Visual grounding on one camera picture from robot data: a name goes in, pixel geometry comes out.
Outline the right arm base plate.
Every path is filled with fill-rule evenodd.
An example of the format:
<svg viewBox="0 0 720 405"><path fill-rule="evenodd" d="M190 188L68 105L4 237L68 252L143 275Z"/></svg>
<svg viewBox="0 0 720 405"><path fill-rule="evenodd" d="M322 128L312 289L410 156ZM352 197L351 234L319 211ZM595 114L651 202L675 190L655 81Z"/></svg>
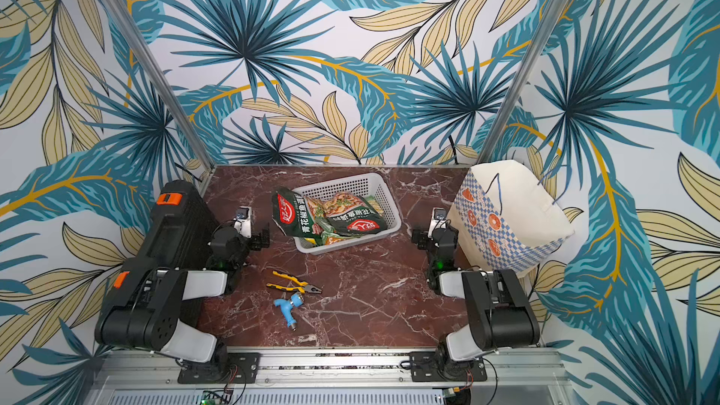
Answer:
<svg viewBox="0 0 720 405"><path fill-rule="evenodd" d="M478 360L454 361L434 351L410 352L402 365L409 369L414 383L469 383L488 379L485 366Z"/></svg>

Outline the checkered paper bag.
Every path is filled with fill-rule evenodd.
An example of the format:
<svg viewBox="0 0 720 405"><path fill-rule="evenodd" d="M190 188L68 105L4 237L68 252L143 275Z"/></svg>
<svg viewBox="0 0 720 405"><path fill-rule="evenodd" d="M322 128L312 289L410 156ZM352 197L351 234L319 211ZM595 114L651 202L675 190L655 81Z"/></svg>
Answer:
<svg viewBox="0 0 720 405"><path fill-rule="evenodd" d="M574 229L533 172L514 160L470 168L449 215L467 261L525 272L558 251Z"/></svg>

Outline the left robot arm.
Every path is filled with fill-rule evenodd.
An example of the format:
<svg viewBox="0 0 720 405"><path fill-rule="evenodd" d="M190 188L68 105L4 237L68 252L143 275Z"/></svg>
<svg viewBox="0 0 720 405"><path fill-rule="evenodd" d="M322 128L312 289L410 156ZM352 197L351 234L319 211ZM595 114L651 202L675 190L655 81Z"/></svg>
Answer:
<svg viewBox="0 0 720 405"><path fill-rule="evenodd" d="M160 225L110 286L95 340L174 360L178 384L254 384L260 354L230 352L220 337L199 330L196 307L230 294L249 253L269 245L268 228L251 237L234 226L192 236L186 225Z"/></svg>

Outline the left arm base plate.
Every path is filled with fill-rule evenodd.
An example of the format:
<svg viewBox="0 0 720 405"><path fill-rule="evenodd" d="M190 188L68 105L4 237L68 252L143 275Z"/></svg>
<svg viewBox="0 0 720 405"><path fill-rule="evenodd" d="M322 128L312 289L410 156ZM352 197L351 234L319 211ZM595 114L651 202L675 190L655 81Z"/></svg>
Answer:
<svg viewBox="0 0 720 405"><path fill-rule="evenodd" d="M229 352L207 363L184 362L178 384L254 384L261 361L259 352Z"/></svg>

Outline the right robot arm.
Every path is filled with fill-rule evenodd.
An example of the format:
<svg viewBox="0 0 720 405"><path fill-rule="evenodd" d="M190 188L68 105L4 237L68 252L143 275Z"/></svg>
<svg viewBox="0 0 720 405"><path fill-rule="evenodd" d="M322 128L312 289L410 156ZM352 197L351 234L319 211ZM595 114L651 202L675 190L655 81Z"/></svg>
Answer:
<svg viewBox="0 0 720 405"><path fill-rule="evenodd" d="M427 286L439 296L461 300L468 318L463 328L441 337L435 350L410 353L415 383L483 382L487 356L538 343L539 324L515 271L456 266L459 232L451 225L414 230L412 243L426 252Z"/></svg>

